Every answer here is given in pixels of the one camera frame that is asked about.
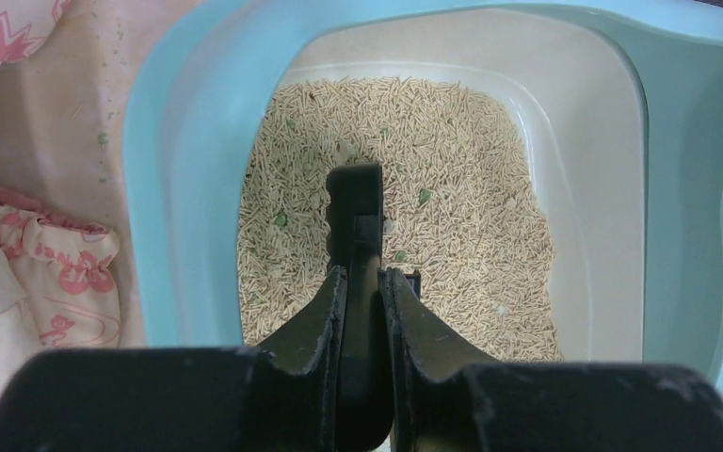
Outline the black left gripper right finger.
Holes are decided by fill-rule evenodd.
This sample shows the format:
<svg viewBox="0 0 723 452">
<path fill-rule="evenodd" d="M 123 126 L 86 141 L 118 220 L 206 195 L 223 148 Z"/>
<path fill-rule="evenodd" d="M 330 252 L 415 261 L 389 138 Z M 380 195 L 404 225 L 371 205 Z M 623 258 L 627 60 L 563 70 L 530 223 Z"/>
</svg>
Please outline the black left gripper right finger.
<svg viewBox="0 0 723 452">
<path fill-rule="evenodd" d="M 723 401 L 678 365 L 494 360 L 379 274 L 395 451 L 723 451 Z"/>
</svg>

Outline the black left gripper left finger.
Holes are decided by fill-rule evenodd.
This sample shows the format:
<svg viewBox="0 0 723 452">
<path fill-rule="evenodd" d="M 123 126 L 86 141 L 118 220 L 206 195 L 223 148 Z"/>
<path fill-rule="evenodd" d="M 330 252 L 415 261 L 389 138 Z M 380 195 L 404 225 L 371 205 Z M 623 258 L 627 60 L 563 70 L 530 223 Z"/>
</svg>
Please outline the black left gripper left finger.
<svg viewBox="0 0 723 452">
<path fill-rule="evenodd" d="M 45 351 L 0 396 L 0 451 L 333 451 L 347 276 L 259 347 Z"/>
</svg>

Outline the black slotted litter scoop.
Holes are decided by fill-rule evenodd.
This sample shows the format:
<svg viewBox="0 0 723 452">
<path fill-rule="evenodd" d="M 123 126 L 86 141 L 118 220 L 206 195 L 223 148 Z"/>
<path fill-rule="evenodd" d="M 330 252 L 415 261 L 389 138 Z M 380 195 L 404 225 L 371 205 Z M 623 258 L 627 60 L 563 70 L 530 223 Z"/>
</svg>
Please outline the black slotted litter scoop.
<svg viewBox="0 0 723 452">
<path fill-rule="evenodd" d="M 327 190 L 329 263 L 347 272 L 336 446 L 371 451 L 388 437 L 394 420 L 391 351 L 378 288 L 385 219 L 382 166 L 372 162 L 333 169 Z"/>
</svg>

